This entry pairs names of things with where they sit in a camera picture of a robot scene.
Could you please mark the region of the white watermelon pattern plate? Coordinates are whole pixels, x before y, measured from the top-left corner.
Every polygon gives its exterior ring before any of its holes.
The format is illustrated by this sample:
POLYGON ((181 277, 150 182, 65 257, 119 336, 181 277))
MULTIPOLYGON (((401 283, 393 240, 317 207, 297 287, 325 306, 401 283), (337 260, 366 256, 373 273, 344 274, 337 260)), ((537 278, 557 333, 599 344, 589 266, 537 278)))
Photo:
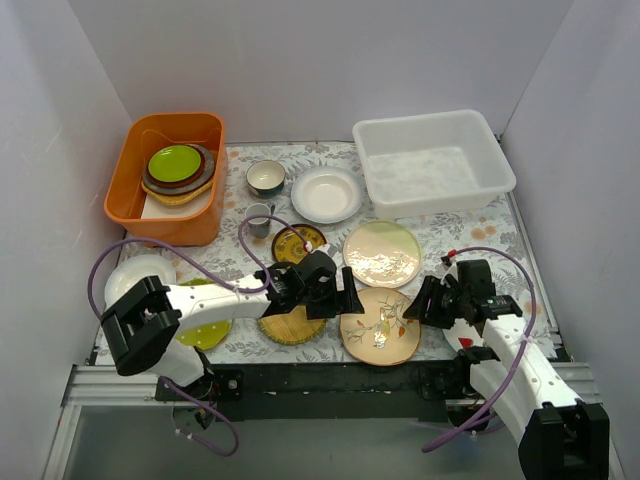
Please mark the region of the white watermelon pattern plate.
POLYGON ((484 340, 476 327, 470 325, 464 319, 455 319, 448 328, 443 329, 443 333, 445 339, 455 351, 484 346, 484 340))

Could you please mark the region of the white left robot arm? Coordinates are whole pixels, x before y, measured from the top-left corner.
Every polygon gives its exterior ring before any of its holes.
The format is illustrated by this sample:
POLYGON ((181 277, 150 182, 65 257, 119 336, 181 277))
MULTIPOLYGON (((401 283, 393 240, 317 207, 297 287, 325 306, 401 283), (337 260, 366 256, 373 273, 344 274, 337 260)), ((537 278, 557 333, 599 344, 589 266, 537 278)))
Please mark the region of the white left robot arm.
POLYGON ((212 367, 201 347, 180 342, 185 331, 288 314, 297 307, 309 320, 365 311, 351 268, 338 268, 327 253, 315 250, 297 264, 275 263, 229 288, 165 285, 158 276, 147 276, 110 306, 100 323, 119 375, 150 372, 200 400, 212 390, 212 367))

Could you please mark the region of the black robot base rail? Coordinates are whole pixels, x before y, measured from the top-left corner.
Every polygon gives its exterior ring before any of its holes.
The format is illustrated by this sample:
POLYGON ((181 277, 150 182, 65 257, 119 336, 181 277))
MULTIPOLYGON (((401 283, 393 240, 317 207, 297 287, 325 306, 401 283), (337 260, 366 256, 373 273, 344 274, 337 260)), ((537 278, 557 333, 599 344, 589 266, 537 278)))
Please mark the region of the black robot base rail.
POLYGON ((364 363, 229 364, 186 388, 232 421, 414 418, 461 423, 483 398, 455 360, 364 363))

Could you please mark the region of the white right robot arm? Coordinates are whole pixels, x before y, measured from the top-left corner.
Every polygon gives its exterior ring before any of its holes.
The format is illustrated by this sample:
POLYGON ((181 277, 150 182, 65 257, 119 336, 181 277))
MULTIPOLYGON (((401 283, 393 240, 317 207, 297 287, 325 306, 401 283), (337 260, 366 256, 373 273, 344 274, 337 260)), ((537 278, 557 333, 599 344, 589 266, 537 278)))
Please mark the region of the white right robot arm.
POLYGON ((525 318, 511 296, 498 294, 489 263, 456 255, 442 257, 446 274, 426 277, 403 316, 444 331, 456 352, 454 392, 483 403, 424 452, 498 418, 517 443, 525 478, 608 478, 604 407, 585 401, 561 377, 531 335, 536 318, 525 318))

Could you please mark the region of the tan bird painted plate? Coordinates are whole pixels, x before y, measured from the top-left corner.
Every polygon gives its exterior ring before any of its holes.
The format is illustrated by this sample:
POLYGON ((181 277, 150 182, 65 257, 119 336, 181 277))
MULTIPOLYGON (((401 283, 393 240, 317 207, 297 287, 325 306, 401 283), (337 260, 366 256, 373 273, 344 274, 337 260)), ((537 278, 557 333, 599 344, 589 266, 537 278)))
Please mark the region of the tan bird painted plate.
POLYGON ((342 314, 340 333, 347 352, 374 366, 395 366, 410 360, 421 341, 421 325, 407 320, 410 300, 389 288, 368 287, 358 292, 364 314, 342 314))

